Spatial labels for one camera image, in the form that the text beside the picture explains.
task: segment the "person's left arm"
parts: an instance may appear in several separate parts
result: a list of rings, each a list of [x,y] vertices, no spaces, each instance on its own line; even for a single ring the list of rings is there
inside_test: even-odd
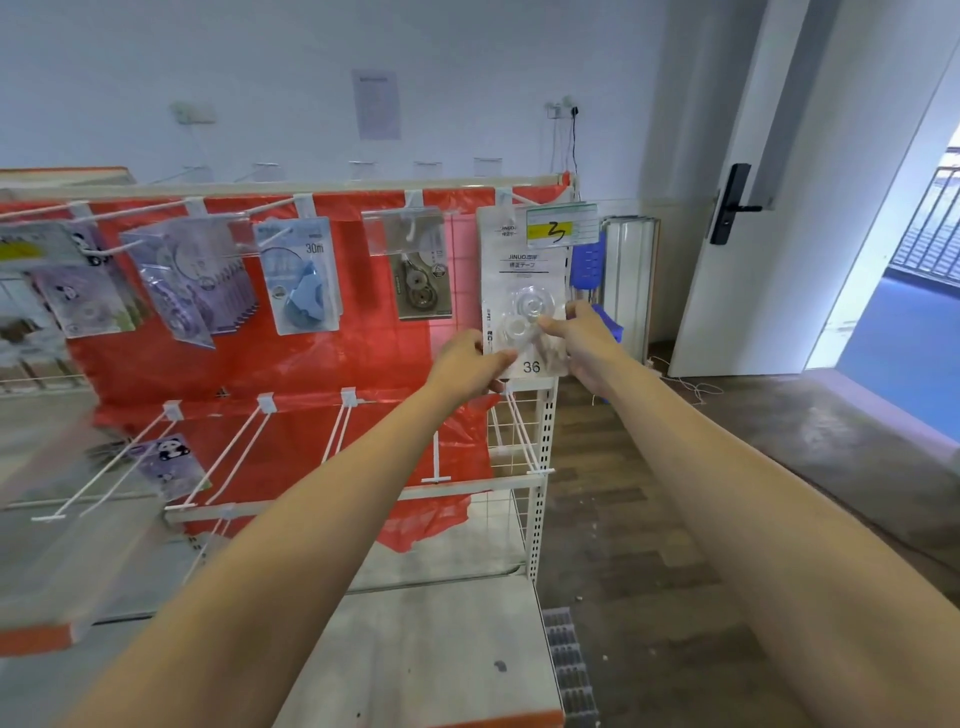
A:
[[[271,726],[433,433],[516,358],[479,344],[451,339],[418,392],[234,538],[63,724]]]

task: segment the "door handle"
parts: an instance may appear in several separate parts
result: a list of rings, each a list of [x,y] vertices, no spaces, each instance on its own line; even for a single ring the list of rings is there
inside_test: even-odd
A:
[[[733,220],[737,212],[761,212],[763,205],[741,205],[743,188],[747,186],[750,177],[750,165],[745,162],[734,164],[727,177],[727,186],[724,187],[723,197],[720,199],[720,212],[710,234],[710,245],[727,245],[730,231],[733,229]]]

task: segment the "railing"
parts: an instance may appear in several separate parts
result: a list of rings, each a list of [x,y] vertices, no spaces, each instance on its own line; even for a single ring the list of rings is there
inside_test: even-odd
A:
[[[890,267],[960,287],[960,147],[949,147]]]

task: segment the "forearm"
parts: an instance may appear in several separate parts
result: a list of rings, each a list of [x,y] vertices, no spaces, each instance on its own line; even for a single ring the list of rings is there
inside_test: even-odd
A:
[[[452,409],[424,387],[287,491],[152,620],[69,726],[269,726]]]
[[[960,617],[868,529],[633,361],[611,401],[767,651],[825,724],[956,710]]]

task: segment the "floor grate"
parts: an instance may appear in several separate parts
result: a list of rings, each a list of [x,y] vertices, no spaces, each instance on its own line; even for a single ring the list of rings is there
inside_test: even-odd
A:
[[[593,700],[593,687],[577,642],[570,608],[544,609],[542,615],[560,699],[564,704],[564,727],[594,728],[599,724],[600,712]]]

